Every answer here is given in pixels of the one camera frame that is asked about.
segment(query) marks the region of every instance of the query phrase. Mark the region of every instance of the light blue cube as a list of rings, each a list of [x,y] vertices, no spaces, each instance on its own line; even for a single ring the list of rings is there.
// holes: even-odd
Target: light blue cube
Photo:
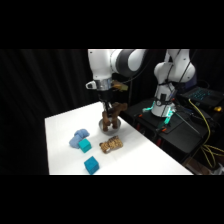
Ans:
[[[93,175],[100,168],[99,163],[93,156],[88,159],[84,164],[90,175]]]
[[[84,153],[88,152],[92,148],[90,142],[87,139],[83,139],[81,142],[79,142],[79,147]]]

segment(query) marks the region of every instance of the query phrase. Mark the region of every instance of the white table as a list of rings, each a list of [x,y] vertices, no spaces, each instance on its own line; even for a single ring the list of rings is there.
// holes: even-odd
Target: white table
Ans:
[[[121,118],[121,128],[116,135],[124,147],[104,154],[99,143],[110,137],[98,126],[102,111],[99,102],[45,119],[50,175],[89,175],[84,162],[92,156],[100,165],[94,175],[191,175]],[[69,145],[74,133],[80,129],[90,133],[87,139],[92,149],[86,154]]]

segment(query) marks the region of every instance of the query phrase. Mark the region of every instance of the toy block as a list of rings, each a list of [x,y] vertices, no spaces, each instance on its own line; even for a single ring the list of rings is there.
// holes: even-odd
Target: toy block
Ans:
[[[88,152],[92,148],[90,142],[87,139],[83,139],[81,142],[79,142],[79,147],[84,153]]]
[[[100,168],[99,163],[93,156],[88,159],[84,164],[90,175],[93,175]]]

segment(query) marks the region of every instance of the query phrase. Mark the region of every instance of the cable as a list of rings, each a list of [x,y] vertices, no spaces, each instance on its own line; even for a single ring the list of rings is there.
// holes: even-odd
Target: cable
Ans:
[[[197,112],[202,116],[202,118],[204,119],[204,121],[205,121],[205,123],[206,123],[206,125],[207,125],[207,128],[208,128],[208,137],[207,137],[206,141],[200,146],[199,149],[201,149],[202,152],[204,153],[205,158],[206,158],[206,160],[208,161],[208,164],[210,165],[210,167],[211,167],[211,168],[214,168],[214,167],[216,166],[216,161],[215,161],[215,157],[214,157],[214,155],[216,155],[216,156],[224,156],[224,155],[214,153],[214,152],[211,151],[211,149],[215,149],[215,150],[218,150],[218,151],[223,152],[223,153],[224,153],[224,151],[221,150],[221,149],[219,149],[219,148],[216,148],[216,147],[214,147],[214,146],[206,145],[206,143],[208,142],[208,140],[209,140],[209,138],[210,138],[210,136],[211,136],[211,130],[210,130],[210,127],[209,127],[209,125],[208,125],[208,122],[207,122],[206,118],[205,118],[204,115],[202,114],[202,112],[201,112],[201,111],[200,111],[200,110],[199,110],[199,109],[198,109],[198,108],[191,102],[190,99],[189,99],[189,102],[190,102],[190,104],[197,110]],[[211,154],[212,159],[213,159],[213,163],[214,163],[213,166],[212,166],[210,160],[208,159],[208,156],[206,155],[206,152],[208,152],[208,153]]]
[[[183,117],[181,117],[177,112],[174,112],[182,121],[184,121],[190,128],[192,128],[202,139],[203,136],[197,131],[193,126],[191,126],[187,121],[184,120]]]

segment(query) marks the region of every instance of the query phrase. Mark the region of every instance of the green light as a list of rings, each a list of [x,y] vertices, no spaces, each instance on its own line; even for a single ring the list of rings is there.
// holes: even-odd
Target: green light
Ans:
[[[155,104],[155,101],[153,102],[152,107],[143,109],[143,113],[146,112],[146,111],[150,111],[150,110],[152,110],[153,107],[154,107],[154,104]]]
[[[164,123],[168,124],[170,122],[170,119],[171,119],[171,117],[167,117]]]
[[[170,110],[170,108],[169,108],[169,110],[168,110],[168,112],[167,112],[167,118],[166,118],[166,120],[165,120],[165,124],[168,124],[169,122],[170,122],[170,119],[171,119],[171,117],[172,117],[172,115],[173,115],[173,111],[172,110]]]

